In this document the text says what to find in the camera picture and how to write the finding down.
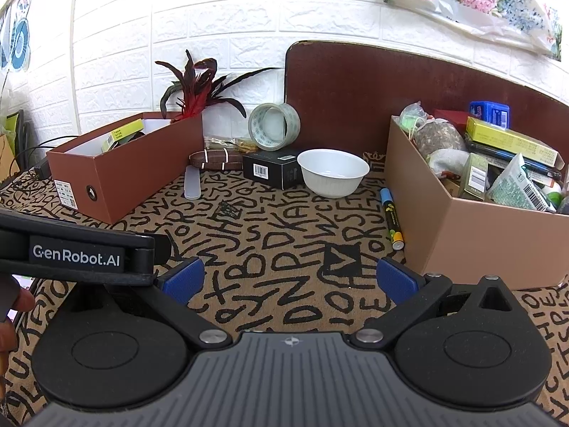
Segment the person's left hand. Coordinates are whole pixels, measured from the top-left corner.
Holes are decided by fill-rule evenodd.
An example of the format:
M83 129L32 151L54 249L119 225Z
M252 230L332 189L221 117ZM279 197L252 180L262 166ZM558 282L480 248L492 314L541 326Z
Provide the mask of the person's left hand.
M34 309L36 304L35 297L28 288L19 288L19 294L12 306L12 310L17 312L29 312ZM17 338L14 323L10 318L1 323L1 402L6 397L5 376L9 367L10 352L17 348Z

